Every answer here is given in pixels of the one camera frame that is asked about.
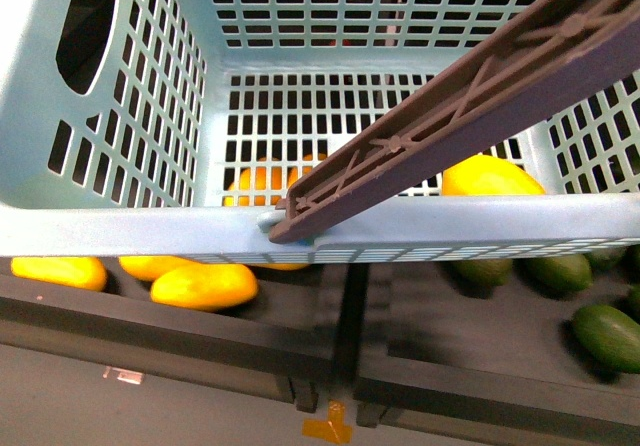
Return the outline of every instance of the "yellow fruit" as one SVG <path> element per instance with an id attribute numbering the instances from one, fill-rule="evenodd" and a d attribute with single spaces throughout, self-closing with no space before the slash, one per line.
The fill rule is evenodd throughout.
<path id="1" fill-rule="evenodd" d="M 120 266 L 140 281 L 155 281 L 163 274 L 190 264 L 200 264 L 178 256 L 120 256 Z"/>
<path id="2" fill-rule="evenodd" d="M 493 156 L 472 156 L 442 175 L 443 196 L 526 194 L 545 194 L 545 191 L 518 166 Z"/>
<path id="3" fill-rule="evenodd" d="M 327 155 L 326 154 L 318 154 L 318 159 L 320 161 L 327 159 Z M 307 154 L 304 158 L 302 158 L 303 161 L 312 161 L 313 160 L 313 154 Z M 311 171 L 313 169 L 312 166 L 304 166 L 302 168 L 302 174 L 305 175 L 307 174 L 309 171 Z M 291 170 L 291 172 L 289 173 L 289 180 L 287 181 L 287 187 L 290 188 L 291 186 L 293 186 L 293 183 L 295 183 L 298 180 L 298 168 L 293 168 Z"/>
<path id="4" fill-rule="evenodd" d="M 180 308 L 216 311 L 258 294 L 258 280 L 242 264 L 191 264 L 161 276 L 151 285 L 151 300 Z"/>
<path id="5" fill-rule="evenodd" d="M 11 272 L 19 278 L 91 291 L 102 291 L 107 285 L 107 270 L 91 257 L 13 258 Z"/>
<path id="6" fill-rule="evenodd" d="M 251 169 L 245 169 L 240 173 L 238 178 L 238 185 L 231 183 L 231 186 L 227 191 L 251 191 Z M 255 168 L 255 186 L 253 191 L 264 191 L 265 189 L 278 190 L 282 189 L 282 168 L 271 168 L 271 186 L 267 187 L 267 168 L 259 167 Z M 271 197 L 271 205 L 275 205 L 280 201 L 280 196 Z M 225 196 L 223 200 L 225 206 L 233 206 L 233 196 Z M 249 196 L 239 196 L 238 206 L 249 206 Z M 264 206 L 266 204 L 265 196 L 254 196 L 253 204 L 256 206 Z"/>
<path id="7" fill-rule="evenodd" d="M 304 269 L 311 265 L 305 263 L 262 263 L 250 264 L 249 266 L 253 266 L 255 268 L 277 269 L 278 271 L 297 271 L 298 269 Z"/>

